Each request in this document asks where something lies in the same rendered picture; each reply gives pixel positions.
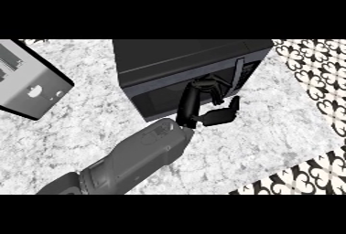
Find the grey toaster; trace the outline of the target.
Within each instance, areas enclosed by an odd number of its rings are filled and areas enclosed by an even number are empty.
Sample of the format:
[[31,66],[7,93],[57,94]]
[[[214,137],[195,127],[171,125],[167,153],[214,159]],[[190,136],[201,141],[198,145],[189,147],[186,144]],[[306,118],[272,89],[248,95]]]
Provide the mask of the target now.
[[17,40],[0,39],[0,110],[37,121],[73,82]]

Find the black microwave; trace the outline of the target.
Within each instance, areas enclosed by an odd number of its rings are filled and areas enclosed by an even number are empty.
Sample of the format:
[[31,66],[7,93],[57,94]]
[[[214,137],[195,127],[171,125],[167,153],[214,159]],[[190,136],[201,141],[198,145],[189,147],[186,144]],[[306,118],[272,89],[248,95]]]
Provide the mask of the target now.
[[224,96],[241,90],[272,47],[269,39],[115,39],[118,86],[150,122],[176,113],[189,81],[214,75]]

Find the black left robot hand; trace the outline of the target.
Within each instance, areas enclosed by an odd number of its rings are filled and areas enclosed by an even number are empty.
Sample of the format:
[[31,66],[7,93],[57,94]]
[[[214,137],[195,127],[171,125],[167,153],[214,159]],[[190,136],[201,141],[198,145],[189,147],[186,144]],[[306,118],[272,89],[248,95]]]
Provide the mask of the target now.
[[180,103],[177,109],[176,123],[178,126],[195,129],[196,123],[201,122],[204,126],[229,123],[236,118],[236,111],[239,110],[239,97],[235,96],[226,108],[207,111],[202,115],[199,112],[199,94],[208,93],[212,98],[212,105],[220,105],[224,101],[226,94],[221,92],[221,86],[232,88],[226,82],[215,75],[205,75],[199,79],[193,79],[184,87]]

